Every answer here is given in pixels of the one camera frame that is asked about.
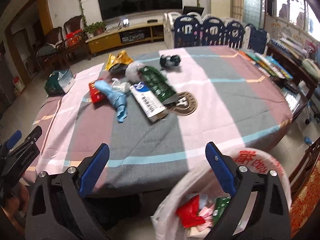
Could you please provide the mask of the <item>person's left hand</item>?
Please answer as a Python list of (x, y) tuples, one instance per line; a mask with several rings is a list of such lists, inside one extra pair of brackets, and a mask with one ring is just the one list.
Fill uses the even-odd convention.
[(6, 200), (5, 207), (3, 207), (3, 211), (5, 212), (13, 226), (18, 231), (24, 233), (24, 226), (22, 226), (22, 224), (16, 220), (15, 213), (19, 211), (19, 208), (22, 209), (23, 213), (26, 213), (30, 199), (30, 194), (28, 189), (21, 182), (18, 182), (16, 186), (17, 196), (11, 196), (11, 198)]

